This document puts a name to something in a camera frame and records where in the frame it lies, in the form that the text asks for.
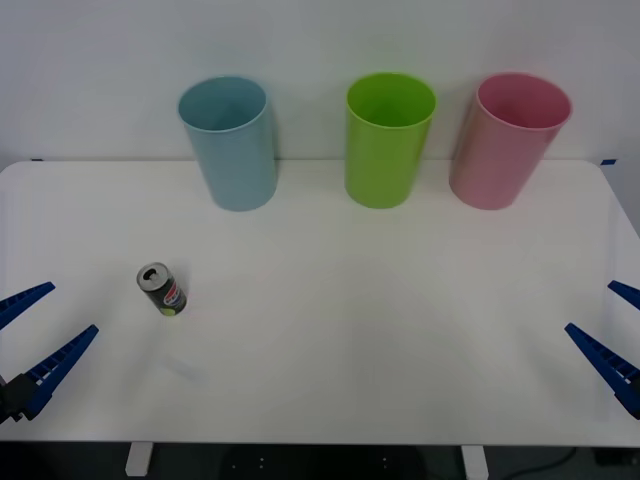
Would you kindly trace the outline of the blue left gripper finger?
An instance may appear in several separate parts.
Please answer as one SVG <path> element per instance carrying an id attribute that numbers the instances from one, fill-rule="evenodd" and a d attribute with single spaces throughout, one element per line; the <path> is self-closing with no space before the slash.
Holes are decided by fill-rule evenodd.
<path id="1" fill-rule="evenodd" d="M 98 327 L 90 325 L 43 361 L 2 385 L 1 422 L 37 417 L 98 333 Z"/>
<path id="2" fill-rule="evenodd" d="M 0 301 L 0 329 L 3 330 L 21 314 L 55 289 L 52 282 L 46 282 Z"/>

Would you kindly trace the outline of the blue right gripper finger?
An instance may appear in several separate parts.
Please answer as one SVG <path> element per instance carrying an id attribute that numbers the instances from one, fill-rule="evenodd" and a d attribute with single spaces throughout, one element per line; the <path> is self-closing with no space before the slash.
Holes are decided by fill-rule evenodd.
<path id="1" fill-rule="evenodd" d="M 607 383 L 618 402 L 638 420 L 639 369 L 573 323 L 567 324 L 564 330 Z"/>
<path id="2" fill-rule="evenodd" d="M 618 281 L 611 281 L 607 288 L 635 308 L 640 308 L 640 290 Z"/>

